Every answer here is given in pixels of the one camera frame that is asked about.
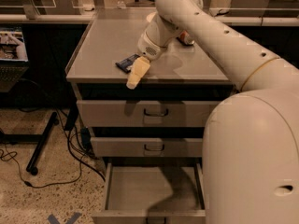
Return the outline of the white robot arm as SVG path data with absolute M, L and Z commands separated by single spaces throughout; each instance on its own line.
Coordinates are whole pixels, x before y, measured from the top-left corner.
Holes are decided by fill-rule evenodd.
M 137 86 L 172 38 L 190 34 L 237 90 L 206 122 L 206 224 L 299 224 L 298 70 L 198 2 L 155 0 L 127 86 Z

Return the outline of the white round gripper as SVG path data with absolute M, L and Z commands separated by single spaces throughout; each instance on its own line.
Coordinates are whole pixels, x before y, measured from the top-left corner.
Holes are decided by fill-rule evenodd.
M 126 86 L 131 90 L 136 88 L 141 78 L 146 75 L 150 69 L 150 61 L 157 60 L 166 51 L 166 47 L 159 47 L 158 45 L 154 44 L 148 38 L 146 33 L 143 33 L 140 36 L 137 42 L 137 49 L 138 53 L 144 57 L 137 58 L 133 63 L 126 83 Z

